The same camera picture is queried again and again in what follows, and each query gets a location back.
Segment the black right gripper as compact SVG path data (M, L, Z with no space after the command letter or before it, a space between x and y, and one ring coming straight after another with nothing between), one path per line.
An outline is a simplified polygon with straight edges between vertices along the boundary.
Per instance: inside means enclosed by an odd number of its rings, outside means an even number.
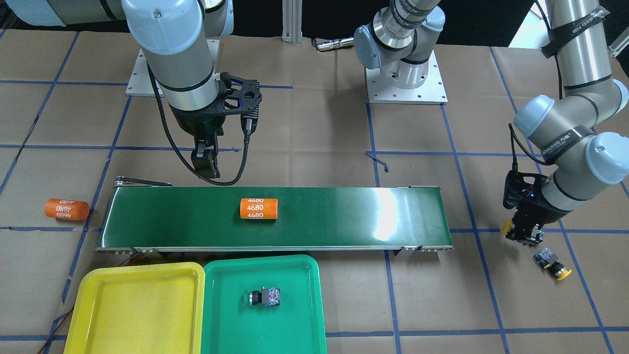
M221 73L218 95L205 107L183 109L170 104L173 115L184 132L195 141L191 162L204 178L219 178L218 136L224 135L223 123L229 115L240 115L243 134L256 132L262 100L260 82Z

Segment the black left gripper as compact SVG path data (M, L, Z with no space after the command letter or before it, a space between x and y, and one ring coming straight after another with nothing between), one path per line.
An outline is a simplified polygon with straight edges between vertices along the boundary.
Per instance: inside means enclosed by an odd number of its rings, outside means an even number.
M516 208L513 230L505 235L523 245L537 245L543 242L543 227L556 222L569 212L551 205L542 193L542 186L549 177L541 174L522 173L510 170L505 178L503 207Z

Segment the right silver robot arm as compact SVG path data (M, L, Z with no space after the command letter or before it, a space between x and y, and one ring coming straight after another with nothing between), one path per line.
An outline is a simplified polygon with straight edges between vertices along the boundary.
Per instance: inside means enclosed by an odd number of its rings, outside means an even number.
M125 20L139 44L167 140L186 168L216 186L236 184L258 123L260 83L218 73L207 39L231 33L229 0L9 0L32 26L64 27ZM227 116L239 115L242 162L220 181L218 137Z

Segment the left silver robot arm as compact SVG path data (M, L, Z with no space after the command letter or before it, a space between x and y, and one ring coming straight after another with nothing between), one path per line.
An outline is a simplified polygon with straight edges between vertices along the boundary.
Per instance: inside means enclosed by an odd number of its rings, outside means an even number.
M550 175L517 170L506 175L503 206L516 208L501 231L525 246L542 242L546 224L593 199L628 175L628 139L614 132L596 134L597 124L613 118L628 103L628 89L612 76L603 21L608 15L597 0L549 0L549 43L541 49L556 58L564 97L539 95L513 120L542 155L555 164ZM386 83L415 89L424 83L429 57L445 25L437 0L392 0L353 34L361 64L379 70Z

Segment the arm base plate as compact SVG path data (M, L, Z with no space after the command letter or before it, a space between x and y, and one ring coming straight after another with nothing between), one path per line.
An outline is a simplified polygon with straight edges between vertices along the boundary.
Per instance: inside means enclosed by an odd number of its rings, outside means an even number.
M365 69L369 103L445 105L449 102L436 54L415 65L398 60Z
M219 39L213 38L207 39L207 45L211 53L214 70L216 71L220 47L222 45L220 44ZM139 50L139 54L137 55L125 94L126 96L143 98L154 96L154 92L149 81L146 58L144 57L142 49Z

